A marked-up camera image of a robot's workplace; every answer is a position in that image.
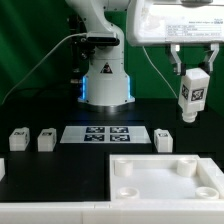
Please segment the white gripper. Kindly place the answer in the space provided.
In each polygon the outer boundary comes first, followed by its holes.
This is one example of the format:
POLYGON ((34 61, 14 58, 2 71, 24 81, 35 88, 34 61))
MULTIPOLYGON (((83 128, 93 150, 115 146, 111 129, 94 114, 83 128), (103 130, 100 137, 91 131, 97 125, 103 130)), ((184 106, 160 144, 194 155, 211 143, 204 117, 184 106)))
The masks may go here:
POLYGON ((165 45, 176 75, 186 74, 178 44, 211 43, 199 67, 213 73, 224 43, 224 0, 131 0, 126 37, 133 46, 165 45))

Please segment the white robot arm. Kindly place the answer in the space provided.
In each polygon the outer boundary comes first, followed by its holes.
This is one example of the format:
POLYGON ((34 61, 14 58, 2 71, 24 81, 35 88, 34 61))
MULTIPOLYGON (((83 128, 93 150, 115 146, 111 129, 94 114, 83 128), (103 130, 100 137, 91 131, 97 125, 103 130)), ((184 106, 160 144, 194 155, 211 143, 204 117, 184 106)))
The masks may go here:
POLYGON ((124 44, 166 45, 178 75, 186 73, 176 47, 224 43, 224 0, 65 0, 84 22, 81 39, 90 58, 79 101, 119 107, 135 101, 124 70, 124 44))

